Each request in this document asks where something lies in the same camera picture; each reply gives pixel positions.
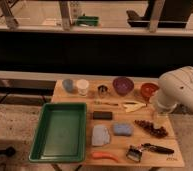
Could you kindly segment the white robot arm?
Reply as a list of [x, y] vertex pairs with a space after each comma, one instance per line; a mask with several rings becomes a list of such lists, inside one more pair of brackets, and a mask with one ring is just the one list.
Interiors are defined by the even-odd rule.
[[165, 123], [168, 115], [178, 104], [193, 112], [193, 67], [185, 66], [162, 74], [158, 79], [159, 89], [150, 98], [154, 108], [156, 127]]

